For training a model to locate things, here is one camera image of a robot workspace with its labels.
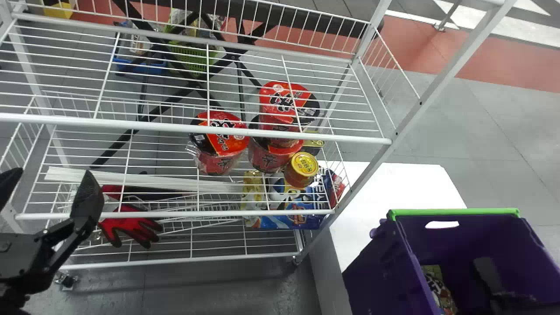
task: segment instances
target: purple plastic crate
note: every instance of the purple plastic crate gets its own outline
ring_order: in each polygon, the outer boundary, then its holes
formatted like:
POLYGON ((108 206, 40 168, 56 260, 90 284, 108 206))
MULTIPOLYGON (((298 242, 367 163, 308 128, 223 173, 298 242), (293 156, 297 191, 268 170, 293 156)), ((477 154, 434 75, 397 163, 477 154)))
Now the purple plastic crate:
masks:
POLYGON ((471 262, 491 257, 507 291, 560 303, 560 269, 525 219, 512 215, 399 216, 372 231, 373 240, 343 272, 353 315, 440 314, 421 269, 439 265, 460 311, 488 307, 471 262), (458 221, 426 229, 430 221, 458 221))

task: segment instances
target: wire shelving unit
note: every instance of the wire shelving unit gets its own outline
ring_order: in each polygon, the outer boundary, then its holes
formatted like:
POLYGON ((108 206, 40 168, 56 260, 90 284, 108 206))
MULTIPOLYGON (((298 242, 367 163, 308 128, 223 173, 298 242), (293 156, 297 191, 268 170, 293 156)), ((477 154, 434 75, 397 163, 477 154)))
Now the wire shelving unit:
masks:
MULTIPOLYGON (((380 31, 389 0, 380 1, 370 21, 264 0, 82 0, 72 8, 2 0, 0 121, 12 136, 0 170, 25 169, 2 217, 14 231, 28 233, 67 218, 83 170, 92 169, 102 185, 161 188, 165 182, 182 195, 113 201, 115 208, 129 203, 146 211, 103 212, 102 219, 150 217, 164 228, 160 241, 144 249, 126 239, 114 248, 95 231, 62 269, 301 261, 513 2, 495 3, 419 95, 380 31), (73 19, 23 13, 25 8, 71 12, 73 19), (168 19, 171 8, 183 10, 180 22, 168 19), (169 33, 161 31, 166 27, 169 33), (184 35, 193 32, 206 36, 184 35), (179 49, 184 43, 188 51, 179 49), (320 104, 315 121, 305 126, 297 117, 299 132, 190 124, 214 109, 247 125, 264 124, 251 121, 263 115, 259 89, 269 81, 311 92, 320 104), (243 210, 243 180, 253 170, 247 153, 228 175, 205 175, 188 149, 191 132, 323 141, 317 160, 346 188, 330 203, 334 207, 275 210, 266 199, 262 210, 243 210), (344 168, 349 144, 374 150, 353 183, 344 168), (327 216, 313 237, 251 229, 244 222, 247 216, 302 214, 327 216)), ((325 190, 317 194, 328 198, 325 190)))

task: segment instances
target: black robotic claw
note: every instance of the black robotic claw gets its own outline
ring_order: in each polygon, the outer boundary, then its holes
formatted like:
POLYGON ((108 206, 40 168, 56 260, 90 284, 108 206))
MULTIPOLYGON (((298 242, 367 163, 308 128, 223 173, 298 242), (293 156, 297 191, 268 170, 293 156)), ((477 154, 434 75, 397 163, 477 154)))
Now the black robotic claw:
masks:
MULTIPOLYGON (((4 207, 21 178, 21 169, 0 174, 0 205, 4 207)), ((62 264, 95 229, 104 199, 94 176, 86 171, 70 218, 35 234, 0 234, 0 309, 21 308, 27 295, 46 290, 62 264), (65 241, 55 251, 53 247, 65 241)))

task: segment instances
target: work glove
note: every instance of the work glove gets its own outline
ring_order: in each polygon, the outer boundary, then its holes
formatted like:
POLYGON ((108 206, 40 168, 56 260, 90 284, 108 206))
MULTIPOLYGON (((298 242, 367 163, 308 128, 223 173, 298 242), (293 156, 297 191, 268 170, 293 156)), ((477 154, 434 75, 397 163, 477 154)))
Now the work glove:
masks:
MULTIPOLYGON (((120 199, 120 195, 115 193, 114 186, 105 186, 102 190, 107 193, 111 198, 120 199)), ((121 205, 120 212, 141 212, 143 210, 136 208, 131 205, 121 205)), ((117 207, 113 212, 119 212, 119 207, 117 207)), ((97 223, 105 238, 114 247, 120 247, 122 241, 117 234, 120 231, 130 238, 138 242, 142 247, 149 249, 151 242, 158 242, 160 238, 154 231, 161 232, 163 228, 160 224, 152 219, 145 217, 127 217, 127 218, 107 218, 103 221, 97 223)))

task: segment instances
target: green basket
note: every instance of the green basket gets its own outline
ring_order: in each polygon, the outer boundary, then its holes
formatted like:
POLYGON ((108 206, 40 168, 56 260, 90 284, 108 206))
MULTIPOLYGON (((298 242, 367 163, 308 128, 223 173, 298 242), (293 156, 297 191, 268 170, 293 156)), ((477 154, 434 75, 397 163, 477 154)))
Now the green basket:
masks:
MULTIPOLYGON (((193 48, 190 47, 188 43, 176 40, 170 41, 169 44, 173 45, 169 48, 172 53, 176 53, 174 56, 177 60, 188 62, 182 64, 187 70, 206 73, 206 50, 193 48)), ((209 52, 209 64, 214 64, 215 59, 213 58, 216 57, 217 54, 218 52, 209 52)), ((198 77, 202 74, 198 72, 193 73, 193 76, 198 77)))

